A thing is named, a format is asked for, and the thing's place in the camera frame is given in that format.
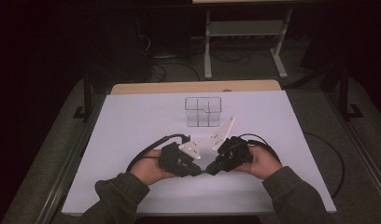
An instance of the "person's left hand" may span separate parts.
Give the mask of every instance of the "person's left hand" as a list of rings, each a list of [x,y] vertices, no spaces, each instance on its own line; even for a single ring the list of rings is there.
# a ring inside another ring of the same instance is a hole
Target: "person's left hand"
[[[144,184],[152,185],[159,180],[175,177],[175,175],[165,172],[159,167],[158,159],[161,156],[162,151],[159,149],[153,149],[149,151],[144,158],[138,161],[130,170],[130,173],[138,177]]]

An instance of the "hand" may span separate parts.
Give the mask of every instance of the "hand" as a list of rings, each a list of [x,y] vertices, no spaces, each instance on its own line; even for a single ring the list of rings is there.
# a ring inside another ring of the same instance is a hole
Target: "hand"
[[[249,173],[264,180],[283,168],[280,162],[263,147],[250,147],[249,152],[253,156],[252,163],[239,165],[233,169],[234,171]]]
[[[175,175],[165,172],[159,167],[158,159],[162,154],[161,150],[153,149],[145,156],[151,158],[144,158],[138,161],[130,170],[130,173],[138,177],[144,184],[152,185],[159,180],[174,177]]]

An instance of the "white triangular plastic part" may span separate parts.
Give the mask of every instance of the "white triangular plastic part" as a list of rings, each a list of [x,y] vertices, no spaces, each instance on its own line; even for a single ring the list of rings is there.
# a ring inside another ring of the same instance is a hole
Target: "white triangular plastic part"
[[[235,118],[231,117],[231,119],[220,126],[213,134],[211,134],[211,141],[213,142],[213,150],[217,151],[220,146],[225,142],[226,137],[228,136],[229,131],[232,128]]]
[[[191,139],[189,142],[180,145],[178,148],[192,158],[199,160],[201,158],[199,145],[200,139]]]

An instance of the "sleeve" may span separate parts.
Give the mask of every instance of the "sleeve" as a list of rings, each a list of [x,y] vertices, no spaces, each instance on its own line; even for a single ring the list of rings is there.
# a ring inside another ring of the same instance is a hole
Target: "sleeve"
[[[95,190],[100,201],[90,207],[78,223],[133,223],[137,206],[149,193],[149,187],[130,173],[98,181]]]
[[[336,223],[326,210],[317,190],[288,166],[262,182],[272,198],[281,223]]]

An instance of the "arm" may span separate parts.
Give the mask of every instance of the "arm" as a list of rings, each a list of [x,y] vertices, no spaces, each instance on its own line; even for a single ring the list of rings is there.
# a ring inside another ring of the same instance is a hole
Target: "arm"
[[[160,150],[146,154],[149,157],[160,155]],[[95,190],[100,201],[90,207],[78,223],[133,223],[137,206],[149,193],[148,185],[173,176],[162,170],[156,159],[143,159],[133,166],[130,173],[98,181]]]
[[[282,167],[262,147],[251,147],[253,161],[235,171],[246,172],[264,180],[263,186],[272,198],[281,223],[335,223],[327,213],[318,192],[289,167]]]

